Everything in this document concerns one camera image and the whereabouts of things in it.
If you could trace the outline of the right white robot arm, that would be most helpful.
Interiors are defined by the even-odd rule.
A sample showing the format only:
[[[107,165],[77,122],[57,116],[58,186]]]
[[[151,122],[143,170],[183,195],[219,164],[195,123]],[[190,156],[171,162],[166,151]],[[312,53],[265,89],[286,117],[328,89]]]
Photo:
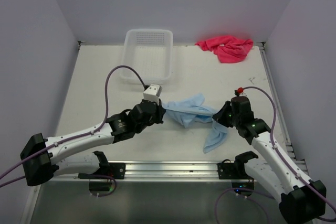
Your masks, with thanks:
[[[220,179],[255,179],[279,204],[287,223],[305,223],[324,215],[325,185],[313,181],[271,138],[270,127],[254,117],[247,97],[226,101],[213,119],[221,126],[234,127],[254,148],[237,155],[232,163],[218,163]]]

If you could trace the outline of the light blue towel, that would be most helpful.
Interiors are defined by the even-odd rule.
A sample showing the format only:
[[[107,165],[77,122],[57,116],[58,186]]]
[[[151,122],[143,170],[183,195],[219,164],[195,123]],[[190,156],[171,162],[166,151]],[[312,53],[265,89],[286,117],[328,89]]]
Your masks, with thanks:
[[[206,154],[220,147],[226,141],[228,128],[213,119],[218,110],[205,106],[204,102],[204,95],[198,93],[185,100],[170,101],[162,106],[166,109],[165,114],[184,128],[189,128],[194,123],[211,124],[210,132],[203,145],[203,153]]]

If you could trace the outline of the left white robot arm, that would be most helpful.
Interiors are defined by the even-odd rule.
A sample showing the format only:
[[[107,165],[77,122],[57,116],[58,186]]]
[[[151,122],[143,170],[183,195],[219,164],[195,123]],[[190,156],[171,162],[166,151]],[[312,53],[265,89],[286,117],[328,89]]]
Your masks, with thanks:
[[[81,152],[133,138],[148,126],[162,124],[165,112],[161,102],[142,100],[133,109],[126,109],[86,130],[48,138],[40,133],[33,135],[20,154],[27,185],[41,185],[64,174],[88,174],[97,178],[110,175],[103,152],[85,155]]]

